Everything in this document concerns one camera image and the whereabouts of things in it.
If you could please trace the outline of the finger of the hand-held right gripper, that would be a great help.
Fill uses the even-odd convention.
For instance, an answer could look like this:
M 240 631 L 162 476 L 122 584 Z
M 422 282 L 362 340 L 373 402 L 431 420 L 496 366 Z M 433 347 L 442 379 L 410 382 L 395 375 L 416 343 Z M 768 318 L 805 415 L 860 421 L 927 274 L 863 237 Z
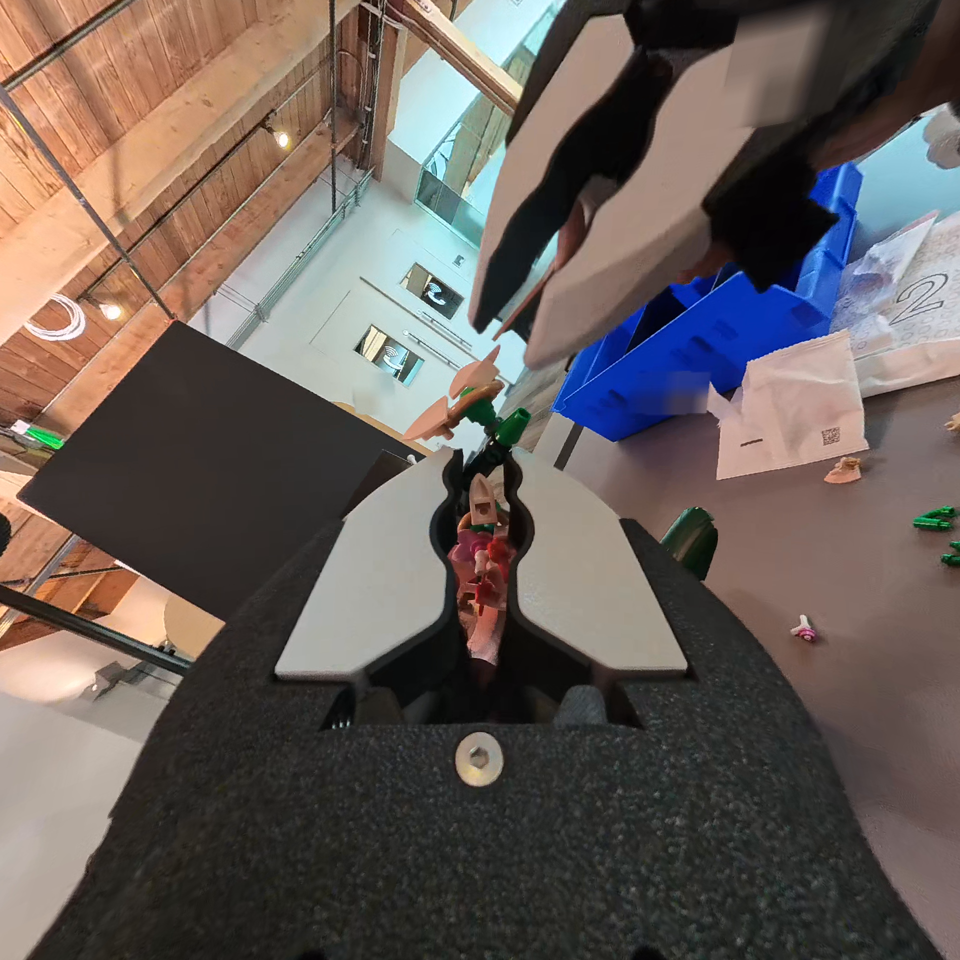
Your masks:
M 557 15 L 506 136 L 486 214 L 469 321 L 483 332 L 527 281 L 594 180 L 639 165 L 673 81 L 655 15 Z
M 759 43 L 758 30 L 738 30 L 668 79 L 650 119 L 634 97 L 633 115 L 610 123 L 611 134 L 642 134 L 640 156 L 543 286 L 528 368 L 581 352 L 707 253 L 704 201 L 760 125 Z

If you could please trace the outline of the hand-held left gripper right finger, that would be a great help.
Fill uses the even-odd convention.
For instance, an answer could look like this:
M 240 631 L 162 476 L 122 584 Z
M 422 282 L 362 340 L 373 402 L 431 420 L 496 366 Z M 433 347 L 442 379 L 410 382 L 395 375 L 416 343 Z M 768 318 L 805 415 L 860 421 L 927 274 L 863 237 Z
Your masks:
M 687 672 L 617 513 L 527 451 L 515 451 L 503 469 L 515 554 L 501 666 L 512 673 Z

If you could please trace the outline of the large blue plastic bin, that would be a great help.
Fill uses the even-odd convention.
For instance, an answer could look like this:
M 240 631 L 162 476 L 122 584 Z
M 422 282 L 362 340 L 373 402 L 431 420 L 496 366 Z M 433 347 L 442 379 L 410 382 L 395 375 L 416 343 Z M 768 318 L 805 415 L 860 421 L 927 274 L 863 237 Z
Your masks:
M 725 394 L 747 364 L 829 331 L 857 226 L 862 174 L 854 163 L 819 174 L 810 198 L 836 222 L 765 292 L 728 263 L 672 284 L 570 367 L 552 411 L 612 442 L 669 419 L 666 390 L 708 379 Z

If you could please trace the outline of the printed paper bag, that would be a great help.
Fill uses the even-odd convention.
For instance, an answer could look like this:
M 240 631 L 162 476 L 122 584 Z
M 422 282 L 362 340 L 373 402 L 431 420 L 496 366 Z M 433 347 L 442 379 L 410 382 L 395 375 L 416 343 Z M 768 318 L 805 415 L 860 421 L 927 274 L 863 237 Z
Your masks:
M 959 376 L 959 214 L 932 211 L 842 273 L 830 332 L 846 330 L 863 399 Z

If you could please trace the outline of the green exit sign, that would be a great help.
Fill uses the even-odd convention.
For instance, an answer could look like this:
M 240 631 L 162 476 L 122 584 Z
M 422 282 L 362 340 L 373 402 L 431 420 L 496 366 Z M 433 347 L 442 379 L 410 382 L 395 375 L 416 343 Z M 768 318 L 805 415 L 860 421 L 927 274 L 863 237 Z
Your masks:
M 56 433 L 22 419 L 18 419 L 12 423 L 8 427 L 8 430 L 13 435 L 21 438 L 23 442 L 28 442 L 45 450 L 61 450 L 66 442 Z

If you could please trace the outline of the plain white paper bag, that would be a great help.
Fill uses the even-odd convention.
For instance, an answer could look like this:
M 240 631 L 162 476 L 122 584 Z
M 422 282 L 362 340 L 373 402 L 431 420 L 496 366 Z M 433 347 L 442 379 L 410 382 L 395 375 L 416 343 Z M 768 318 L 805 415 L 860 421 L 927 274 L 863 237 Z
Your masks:
M 850 334 L 842 330 L 750 361 L 731 399 L 709 387 L 719 481 L 869 450 Z

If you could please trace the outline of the grey desk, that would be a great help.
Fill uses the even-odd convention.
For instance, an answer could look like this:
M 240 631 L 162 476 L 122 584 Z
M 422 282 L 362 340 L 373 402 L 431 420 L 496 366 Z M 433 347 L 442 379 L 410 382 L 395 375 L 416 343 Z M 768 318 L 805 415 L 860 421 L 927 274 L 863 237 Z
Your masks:
M 716 479 L 718 429 L 680 416 L 618 443 L 552 414 L 534 453 L 661 537 L 713 517 L 707 586 L 759 639 L 821 728 L 873 852 L 945 958 L 959 938 L 958 533 L 915 517 L 958 506 L 958 379 L 865 401 L 860 481 L 833 462 Z M 790 634 L 807 615 L 816 644 Z

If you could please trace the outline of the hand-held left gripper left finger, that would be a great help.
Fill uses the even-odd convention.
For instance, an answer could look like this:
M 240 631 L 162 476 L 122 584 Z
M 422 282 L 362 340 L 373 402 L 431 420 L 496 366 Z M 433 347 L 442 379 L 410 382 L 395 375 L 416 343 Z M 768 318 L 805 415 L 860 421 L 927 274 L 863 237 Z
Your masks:
M 346 516 L 274 666 L 282 681 L 370 678 L 438 624 L 450 565 L 431 524 L 463 453 L 442 448 L 408 465 Z

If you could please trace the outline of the person's right hand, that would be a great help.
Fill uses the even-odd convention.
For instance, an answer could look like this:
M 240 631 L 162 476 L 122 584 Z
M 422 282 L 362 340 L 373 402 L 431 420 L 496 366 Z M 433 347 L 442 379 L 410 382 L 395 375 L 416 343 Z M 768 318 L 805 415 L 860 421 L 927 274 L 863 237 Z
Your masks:
M 816 171 L 824 171 L 847 162 L 858 162 L 923 119 L 924 112 L 912 107 L 906 111 L 879 105 L 826 138 L 808 156 Z

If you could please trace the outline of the toy brick orchid plant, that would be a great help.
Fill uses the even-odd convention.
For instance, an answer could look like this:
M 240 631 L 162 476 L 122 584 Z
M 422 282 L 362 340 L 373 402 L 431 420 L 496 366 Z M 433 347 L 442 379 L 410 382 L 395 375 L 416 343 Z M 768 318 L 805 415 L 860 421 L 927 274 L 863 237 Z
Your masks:
M 461 367 L 447 394 L 417 417 L 402 439 L 427 442 L 440 438 L 452 441 L 454 429 L 463 420 L 468 420 L 482 426 L 485 432 L 486 444 L 478 450 L 478 455 L 513 455 L 516 452 L 514 442 L 522 436 L 529 415 L 520 411 L 506 418 L 497 415 L 494 399 L 504 388 L 496 363 L 499 352 L 500 347 L 496 346 L 483 359 Z M 459 592 L 476 614 L 470 643 L 474 649 L 483 651 L 494 641 L 494 637 L 503 637 L 505 623 L 498 629 L 493 626 L 490 617 L 494 610 L 498 610 L 502 617 L 507 615 L 510 566 L 516 552 L 509 541 L 510 511 L 498 508 L 498 498 L 490 481 L 483 475 L 480 464 L 474 461 L 470 469 L 476 470 L 476 474 L 464 482 L 467 507 L 459 522 L 458 539 L 448 556 L 461 580 Z

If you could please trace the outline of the black light stand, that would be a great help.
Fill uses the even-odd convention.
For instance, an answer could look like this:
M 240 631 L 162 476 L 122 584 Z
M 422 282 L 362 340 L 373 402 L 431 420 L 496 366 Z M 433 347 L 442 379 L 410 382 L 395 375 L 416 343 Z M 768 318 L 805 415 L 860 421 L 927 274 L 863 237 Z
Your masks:
M 152 645 L 139 641 L 114 628 L 84 618 L 77 611 L 63 609 L 39 597 L 40 589 L 52 581 L 65 560 L 81 539 L 68 534 L 39 570 L 26 579 L 2 581 L 2 638 L 16 628 L 19 618 L 29 619 L 48 630 L 49 635 L 65 633 L 150 666 L 155 666 L 177 677 L 186 676 L 193 662 L 174 652 L 163 642 Z

